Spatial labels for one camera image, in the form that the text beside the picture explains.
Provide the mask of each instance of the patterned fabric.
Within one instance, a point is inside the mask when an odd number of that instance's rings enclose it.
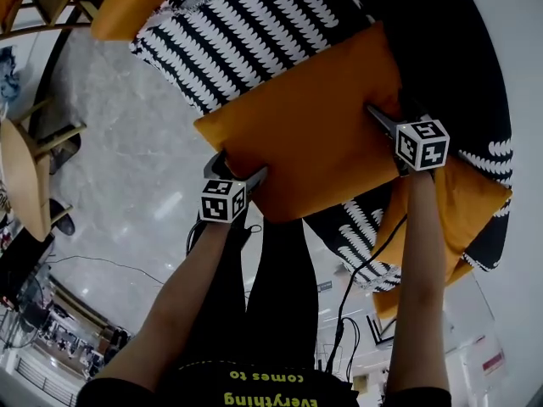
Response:
[[[404,87],[450,133],[450,153],[511,186],[507,96],[473,0],[167,0],[131,48],[206,114],[374,20],[384,21]],[[369,258],[390,192],[385,184],[305,220],[352,272]],[[498,265],[510,202],[468,247],[467,262]],[[398,267],[377,261],[356,278],[372,291],[399,282]]]
[[[402,83],[443,123],[451,135],[450,153],[510,187],[512,133],[507,95],[492,42],[473,0],[359,1],[368,15],[384,21]],[[384,195],[389,189],[385,185],[373,192]],[[366,217],[375,209],[386,210],[387,198],[374,193],[368,202],[364,196],[343,206],[356,202]],[[508,200],[468,246],[463,258],[469,264],[483,270],[498,266],[510,206]],[[331,222],[331,213],[347,218],[339,208],[318,213],[321,219],[312,227],[336,254],[349,246],[356,258],[365,260],[364,252],[351,246],[352,240],[342,233],[342,225]],[[332,227],[335,233],[327,231]]]
[[[387,183],[304,220],[352,273],[371,258],[391,193],[392,186]],[[373,261],[358,272],[355,283],[370,291],[388,291],[400,283],[400,275],[400,267]]]
[[[357,13],[351,0],[167,0],[131,48],[206,114],[368,27]]]

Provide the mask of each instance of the black cable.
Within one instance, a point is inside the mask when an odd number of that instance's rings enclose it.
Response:
[[[390,329],[390,327],[392,327],[392,325],[396,322],[396,317],[394,317],[389,324],[387,324],[384,329],[379,333],[379,336],[380,337],[383,337],[384,334],[388,331],[388,329]]]
[[[343,337],[343,307],[345,305],[345,301],[347,301],[347,296],[350,293],[350,289],[353,286],[353,283],[355,281],[355,276],[358,274],[360,270],[362,270],[364,267],[368,266],[370,263],[372,263],[380,254],[383,252],[383,250],[390,244],[392,241],[392,238],[394,238],[394,235],[396,235],[396,232],[400,229],[400,227],[404,224],[404,222],[407,220],[407,215],[404,215],[403,218],[400,220],[398,225],[394,228],[394,230],[390,233],[389,237],[387,238],[387,241],[383,243],[383,245],[379,248],[377,252],[366,262],[362,263],[355,271],[353,271],[353,274],[350,276],[349,286],[345,290],[345,295],[343,296],[343,300],[341,300],[341,305],[339,306],[339,312],[338,312],[338,325],[336,326],[336,338],[333,344],[333,350],[330,354],[330,357],[328,359],[328,363],[326,365],[326,372],[328,374],[332,374],[332,367],[333,367],[333,361],[336,357],[336,351],[338,350],[339,343],[341,342],[341,338]]]
[[[353,329],[355,330],[355,347],[353,348],[353,354],[350,356],[349,364],[347,365],[347,371],[345,372],[345,376],[347,377],[347,382],[350,382],[350,373],[353,369],[353,361],[355,360],[355,353],[358,349],[358,346],[360,345],[361,340],[361,333],[360,333],[360,327],[358,324],[356,324],[356,321],[352,318],[346,316],[344,317],[344,320],[350,321],[353,325]]]
[[[254,224],[254,225],[249,226],[249,230],[250,230],[250,232],[251,232],[252,234],[257,234],[257,233],[259,233],[259,232],[262,232],[262,226],[261,226],[261,225],[256,225],[256,224]]]
[[[129,265],[117,264],[114,261],[110,261],[109,259],[104,259],[104,258],[89,258],[88,256],[81,256],[79,254],[75,254],[73,256],[69,256],[68,258],[59,259],[58,261],[50,261],[50,262],[46,261],[46,263],[47,264],[58,264],[59,262],[66,261],[68,259],[74,259],[74,258],[89,259],[91,261],[109,262],[110,264],[116,265],[116,266],[121,267],[121,268],[127,268],[127,269],[130,269],[130,270],[139,271],[140,273],[143,273],[145,276],[150,277],[151,279],[153,279],[155,282],[158,282],[160,285],[164,285],[163,282],[159,281],[156,277],[151,276],[147,271],[144,271],[144,270],[142,270],[140,268],[136,268],[136,267],[130,267]]]
[[[196,228],[199,226],[200,223],[202,223],[202,220],[196,220],[196,223],[194,223],[194,226],[190,228],[190,231],[188,232],[187,236],[187,244],[185,245],[185,255],[188,255],[192,246],[192,239],[194,235],[194,231],[196,231]]]

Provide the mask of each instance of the floor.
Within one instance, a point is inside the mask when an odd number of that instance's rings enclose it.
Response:
[[[51,177],[53,197],[74,206],[76,224],[72,237],[56,233],[50,260],[68,259],[52,264],[52,273],[97,312],[137,332],[160,283],[141,271],[93,259],[134,267],[165,282],[185,256],[202,171],[214,152],[194,130],[197,113],[180,92],[133,57],[125,43],[95,42],[88,31],[73,31],[53,72],[50,93],[54,101],[41,118],[42,136],[68,122],[87,124],[80,152]],[[261,224],[255,207],[247,224]],[[317,351],[325,362],[349,277],[338,270],[338,257],[307,227],[305,236],[317,282],[332,281],[332,288],[319,296]],[[243,252],[247,291],[255,280],[260,249],[261,234],[255,233]],[[372,312],[370,293],[355,287],[344,308],[344,315],[361,328],[355,375],[383,368],[390,357],[390,350],[376,348],[372,339],[366,320]],[[446,322],[447,349],[457,344],[451,331]],[[346,327],[341,346],[333,369],[344,375],[354,346],[351,327]]]

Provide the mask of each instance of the pillow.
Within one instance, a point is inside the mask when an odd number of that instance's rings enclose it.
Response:
[[[166,0],[131,51],[207,114],[370,25],[353,0]]]
[[[397,179],[390,204],[379,227],[373,252],[387,240],[407,212],[407,179]],[[439,217],[445,236],[446,279],[449,279],[466,247],[483,230],[492,215],[511,197],[512,191],[485,178],[470,164],[449,156],[435,171]],[[401,265],[406,223],[379,255],[387,264]]]
[[[389,139],[363,111],[400,116],[400,76],[383,25],[298,64],[195,122],[239,177],[269,174],[255,203],[271,222],[341,204],[398,176]]]

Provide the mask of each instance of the leg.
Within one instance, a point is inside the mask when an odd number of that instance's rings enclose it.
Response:
[[[54,225],[57,221],[59,221],[60,219],[62,219],[65,215],[67,215],[74,207],[72,207],[71,205],[66,208],[66,209],[63,209],[62,211],[60,211],[58,214],[56,214],[54,217],[51,218],[51,225]]]
[[[72,124],[65,125],[63,128],[56,130],[48,136],[39,139],[37,146],[44,146],[47,143],[57,139],[59,136],[63,136],[66,132],[74,130],[75,127]],[[81,135],[76,134],[72,138],[65,140],[61,144],[51,149],[48,153],[51,155],[51,168],[49,175],[54,175],[69,159],[71,159],[81,148]]]
[[[245,316],[244,280],[241,270],[241,249],[250,231],[243,222],[233,226],[222,252],[210,290],[194,322],[190,338],[179,364],[200,360],[224,360],[237,356],[239,334]],[[198,241],[205,225],[194,232]]]
[[[282,225],[264,220],[263,233],[247,308],[248,359],[312,368],[319,305],[302,220]]]

